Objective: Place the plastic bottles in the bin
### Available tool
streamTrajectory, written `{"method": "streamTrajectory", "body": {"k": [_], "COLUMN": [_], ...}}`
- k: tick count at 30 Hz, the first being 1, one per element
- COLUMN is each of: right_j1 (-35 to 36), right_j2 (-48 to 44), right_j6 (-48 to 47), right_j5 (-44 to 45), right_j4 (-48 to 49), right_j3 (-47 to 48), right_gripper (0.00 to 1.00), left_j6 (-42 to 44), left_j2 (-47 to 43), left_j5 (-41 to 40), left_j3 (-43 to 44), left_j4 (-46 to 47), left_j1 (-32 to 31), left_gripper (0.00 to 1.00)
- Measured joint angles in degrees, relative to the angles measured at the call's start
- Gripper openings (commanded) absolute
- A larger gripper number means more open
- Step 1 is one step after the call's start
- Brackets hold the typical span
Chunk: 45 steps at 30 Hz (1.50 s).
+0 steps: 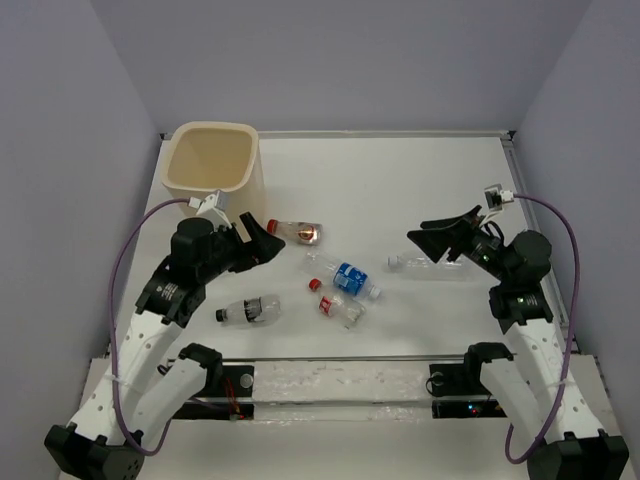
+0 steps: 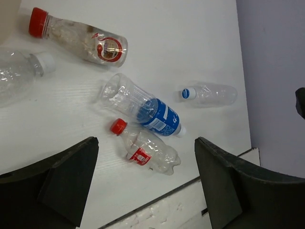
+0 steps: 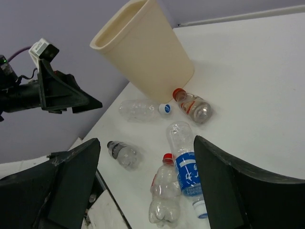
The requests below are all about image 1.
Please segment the white cap clear bottle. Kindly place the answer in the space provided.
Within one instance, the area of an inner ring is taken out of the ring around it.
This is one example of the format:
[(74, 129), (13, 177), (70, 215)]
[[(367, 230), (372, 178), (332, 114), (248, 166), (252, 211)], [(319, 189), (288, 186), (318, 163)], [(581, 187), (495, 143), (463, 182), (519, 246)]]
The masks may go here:
[(435, 262), (418, 250), (389, 256), (387, 268), (391, 273), (410, 280), (466, 282), (473, 279), (468, 261)]

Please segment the black cap clear bottle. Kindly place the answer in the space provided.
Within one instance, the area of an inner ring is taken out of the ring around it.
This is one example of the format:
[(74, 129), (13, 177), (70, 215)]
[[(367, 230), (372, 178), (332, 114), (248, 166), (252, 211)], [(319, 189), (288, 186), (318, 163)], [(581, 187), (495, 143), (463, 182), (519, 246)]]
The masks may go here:
[(281, 315), (278, 295), (264, 295), (233, 302), (215, 312), (215, 320), (227, 326), (261, 326), (273, 323)]

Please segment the blue label clear bottle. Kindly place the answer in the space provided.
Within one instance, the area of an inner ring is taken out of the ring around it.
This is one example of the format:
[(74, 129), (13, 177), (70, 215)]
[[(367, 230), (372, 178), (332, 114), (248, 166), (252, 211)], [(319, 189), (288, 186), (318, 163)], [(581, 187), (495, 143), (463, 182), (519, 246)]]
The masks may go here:
[(302, 267), (314, 278), (353, 298), (375, 301), (381, 294), (381, 289), (363, 270), (322, 251), (308, 252)]

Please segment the red cap crushed bottle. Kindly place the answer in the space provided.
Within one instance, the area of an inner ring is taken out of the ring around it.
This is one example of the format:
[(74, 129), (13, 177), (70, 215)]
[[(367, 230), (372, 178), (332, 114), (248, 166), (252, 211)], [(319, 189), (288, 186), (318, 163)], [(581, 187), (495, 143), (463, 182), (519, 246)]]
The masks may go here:
[(308, 283), (309, 290), (318, 297), (318, 310), (328, 318), (336, 319), (348, 330), (358, 326), (366, 313), (366, 308), (358, 301), (345, 296), (332, 286), (325, 285), (317, 278)]

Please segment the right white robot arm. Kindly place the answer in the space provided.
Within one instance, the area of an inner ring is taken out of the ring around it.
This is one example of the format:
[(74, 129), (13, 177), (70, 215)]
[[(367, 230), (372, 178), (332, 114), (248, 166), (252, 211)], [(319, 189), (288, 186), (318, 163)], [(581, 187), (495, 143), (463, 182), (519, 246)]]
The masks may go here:
[(505, 340), (468, 348), (462, 384), (497, 400), (510, 421), (507, 435), (520, 436), (527, 446), (518, 456), (505, 455), (512, 464), (525, 464), (530, 478), (621, 478), (627, 444), (591, 411), (541, 287), (551, 269), (551, 244), (532, 230), (505, 243), (485, 223), (474, 207), (458, 217), (424, 221), (407, 234), (430, 260), (464, 256), (498, 281), (489, 305)]

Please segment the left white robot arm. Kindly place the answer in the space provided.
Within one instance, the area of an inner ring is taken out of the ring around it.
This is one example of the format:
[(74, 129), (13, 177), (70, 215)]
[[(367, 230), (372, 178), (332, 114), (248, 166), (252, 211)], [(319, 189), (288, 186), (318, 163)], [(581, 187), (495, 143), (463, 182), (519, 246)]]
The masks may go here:
[(147, 457), (158, 453), (174, 414), (197, 394), (215, 392), (223, 377), (219, 352), (191, 343), (167, 373), (153, 379), (169, 347), (223, 273), (241, 273), (273, 260), (285, 247), (251, 213), (234, 226), (202, 217), (181, 221), (170, 252), (136, 302), (129, 328), (112, 344), (110, 366), (65, 425), (51, 427), (44, 445), (60, 469), (77, 479), (135, 479)]

